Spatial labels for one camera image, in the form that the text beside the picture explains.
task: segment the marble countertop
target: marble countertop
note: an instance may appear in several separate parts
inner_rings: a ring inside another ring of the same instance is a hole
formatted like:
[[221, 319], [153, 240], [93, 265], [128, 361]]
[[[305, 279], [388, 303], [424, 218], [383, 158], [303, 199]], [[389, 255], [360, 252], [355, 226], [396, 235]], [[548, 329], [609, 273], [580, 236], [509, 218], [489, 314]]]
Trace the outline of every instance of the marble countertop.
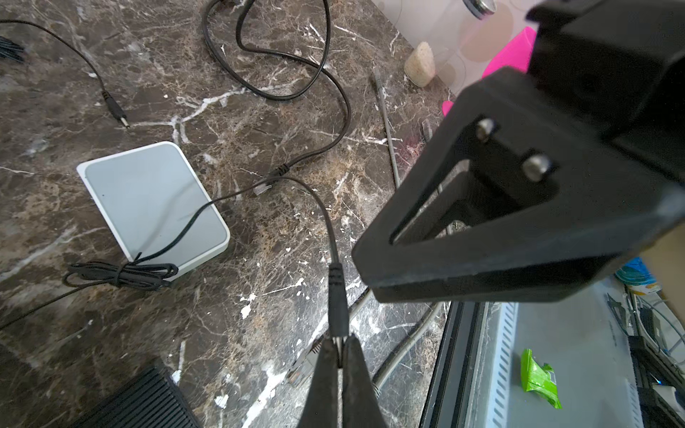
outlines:
[[[393, 192], [384, 128], [371, 83], [387, 77], [390, 123], [406, 173], [421, 151], [420, 122], [437, 126], [448, 89], [415, 88], [402, 72], [411, 46], [370, 0], [332, 0], [327, 69], [353, 107], [351, 131], [292, 172], [316, 188], [332, 217], [352, 302], [364, 290], [350, 250]], [[27, 61], [0, 60], [1, 320], [68, 288], [65, 266], [123, 261], [76, 173], [86, 160], [157, 141], [176, 142], [213, 197], [253, 183], [288, 158], [332, 140], [343, 104], [322, 76], [300, 99], [277, 103], [243, 90], [210, 57], [199, 29], [203, 1], [9, 0], [0, 16], [48, 26], [93, 60], [127, 110], [112, 119], [97, 81], [66, 47], [37, 29], [0, 25]], [[229, 62], [260, 87], [290, 92], [301, 66], [241, 53], [236, 8], [220, 7], [212, 34]], [[315, 0], [261, 0], [247, 42], [321, 58], [325, 23]], [[0, 332], [0, 425], [66, 426], [160, 357], [206, 427], [294, 427], [308, 382], [281, 382], [325, 330], [327, 241], [314, 201], [290, 184], [219, 203], [228, 249], [161, 292], [100, 286], [74, 294]], [[373, 300], [352, 322], [375, 372], [424, 303]], [[445, 314], [385, 385], [391, 427], [415, 427]]]

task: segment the pink container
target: pink container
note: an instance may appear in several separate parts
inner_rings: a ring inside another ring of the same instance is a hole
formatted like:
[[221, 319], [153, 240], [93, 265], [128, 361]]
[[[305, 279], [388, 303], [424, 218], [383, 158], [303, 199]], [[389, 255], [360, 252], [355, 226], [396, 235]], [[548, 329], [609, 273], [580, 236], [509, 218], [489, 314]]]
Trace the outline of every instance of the pink container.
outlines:
[[533, 44], [537, 33], [531, 27], [526, 27], [518, 33], [507, 45], [490, 61], [483, 72], [483, 77], [494, 73], [502, 67], [509, 66], [528, 71], [530, 57], [533, 54]]

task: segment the gray router top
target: gray router top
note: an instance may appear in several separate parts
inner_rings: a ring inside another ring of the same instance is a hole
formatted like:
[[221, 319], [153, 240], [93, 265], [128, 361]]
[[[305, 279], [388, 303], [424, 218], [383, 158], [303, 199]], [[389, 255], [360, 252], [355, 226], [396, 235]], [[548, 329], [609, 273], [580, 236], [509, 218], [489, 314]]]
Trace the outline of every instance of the gray router top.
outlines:
[[[84, 162], [77, 171], [129, 261], [164, 248], [210, 200], [181, 149], [168, 141]], [[144, 264], [174, 263], [183, 275], [224, 251], [229, 238], [211, 205], [175, 247]]]

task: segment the metal screw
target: metal screw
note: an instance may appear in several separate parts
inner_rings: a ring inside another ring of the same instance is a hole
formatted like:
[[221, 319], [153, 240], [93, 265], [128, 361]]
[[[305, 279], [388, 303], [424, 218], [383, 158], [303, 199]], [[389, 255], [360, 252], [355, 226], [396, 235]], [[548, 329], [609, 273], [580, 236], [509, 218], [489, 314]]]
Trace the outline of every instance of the metal screw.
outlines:
[[539, 183], [552, 167], [552, 161], [543, 154], [533, 155], [523, 161], [521, 169], [525, 176], [535, 183]]
[[495, 130], [495, 121], [491, 118], [481, 119], [475, 126], [475, 136], [482, 142], [490, 138], [490, 134]]

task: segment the green packet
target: green packet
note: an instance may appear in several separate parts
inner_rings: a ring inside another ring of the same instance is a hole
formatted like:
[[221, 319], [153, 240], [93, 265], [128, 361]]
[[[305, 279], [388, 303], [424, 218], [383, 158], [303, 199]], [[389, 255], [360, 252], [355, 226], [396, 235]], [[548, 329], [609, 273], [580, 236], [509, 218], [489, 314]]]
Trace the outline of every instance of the green packet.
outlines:
[[535, 391], [547, 399], [555, 409], [561, 409], [556, 389], [556, 376], [549, 364], [540, 367], [533, 360], [533, 351], [526, 349], [521, 356], [521, 383], [523, 390]]

